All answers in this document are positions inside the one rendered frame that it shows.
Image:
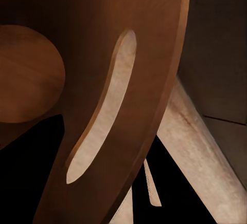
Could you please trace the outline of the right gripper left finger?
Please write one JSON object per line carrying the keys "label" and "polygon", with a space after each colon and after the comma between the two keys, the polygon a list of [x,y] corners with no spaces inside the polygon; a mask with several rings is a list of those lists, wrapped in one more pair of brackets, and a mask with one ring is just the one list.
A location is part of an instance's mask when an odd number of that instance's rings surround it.
{"label": "right gripper left finger", "polygon": [[31,224],[65,134],[61,114],[0,151],[0,224]]}

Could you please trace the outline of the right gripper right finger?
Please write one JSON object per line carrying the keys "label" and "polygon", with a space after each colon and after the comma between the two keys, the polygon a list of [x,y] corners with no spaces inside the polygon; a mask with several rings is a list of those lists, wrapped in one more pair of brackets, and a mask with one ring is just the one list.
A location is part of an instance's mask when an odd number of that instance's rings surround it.
{"label": "right gripper right finger", "polygon": [[162,206],[150,203],[143,163],[132,183],[133,224],[217,224],[157,135],[146,160]]}

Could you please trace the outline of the trash can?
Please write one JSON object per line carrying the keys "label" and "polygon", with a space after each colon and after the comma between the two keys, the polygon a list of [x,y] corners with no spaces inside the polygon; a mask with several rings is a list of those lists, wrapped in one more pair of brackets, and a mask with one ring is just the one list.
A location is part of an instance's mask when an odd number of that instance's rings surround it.
{"label": "trash can", "polygon": [[[163,119],[189,0],[0,0],[0,151],[61,114],[65,134],[31,224],[109,224]],[[116,119],[75,182],[68,168],[107,95],[130,31],[136,55]]]}

